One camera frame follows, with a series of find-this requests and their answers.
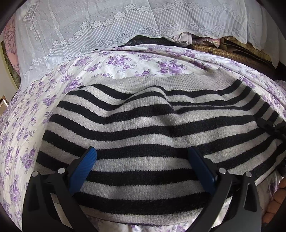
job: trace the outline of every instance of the pink cloth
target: pink cloth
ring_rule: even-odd
[[[15,71],[20,75],[20,68],[16,49],[16,37],[15,37],[15,15],[9,20],[4,30],[4,44],[7,56],[15,69]]]

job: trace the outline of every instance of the wall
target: wall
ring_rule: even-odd
[[[4,95],[6,99],[10,101],[17,90],[17,86],[15,85],[6,65],[2,47],[0,46],[0,98]]]

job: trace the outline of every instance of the green patterned fabric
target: green patterned fabric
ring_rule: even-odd
[[[4,44],[4,41],[1,42],[1,45],[2,45],[2,50],[3,50],[3,54],[4,54],[4,58],[5,58],[5,61],[6,61],[6,64],[8,66],[8,69],[9,69],[9,72],[11,73],[11,76],[16,84],[16,86],[19,88],[20,85],[21,85],[21,79],[20,79],[20,76],[17,74],[17,72],[15,71],[15,69],[13,68],[8,56],[7,56],[7,53],[6,53],[6,49],[5,49],[5,44]]]

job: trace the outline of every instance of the metal pin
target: metal pin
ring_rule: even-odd
[[[246,175],[247,177],[249,177],[249,178],[252,177],[251,172],[246,172],[245,175]]]
[[[59,174],[63,174],[63,173],[65,173],[65,168],[64,168],[64,167],[61,167],[57,172],[58,172]]]
[[[39,173],[38,173],[37,171],[34,171],[34,172],[32,173],[32,177],[36,177],[38,174],[39,174]]]
[[[221,167],[221,168],[219,168],[219,172],[221,174],[225,174],[227,171],[223,167]]]

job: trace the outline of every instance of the floral bedsheet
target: floral bedsheet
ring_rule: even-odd
[[[97,75],[113,79],[188,73],[207,75],[219,67],[253,88],[286,119],[286,91],[265,75],[227,58],[173,46],[138,45],[94,51],[54,67],[23,94],[19,90],[0,118],[0,203],[7,214],[22,227],[25,191],[45,127],[66,93]],[[99,231],[110,228],[110,231],[136,232],[182,232],[193,222],[192,219],[177,225],[146,227],[91,220]]]

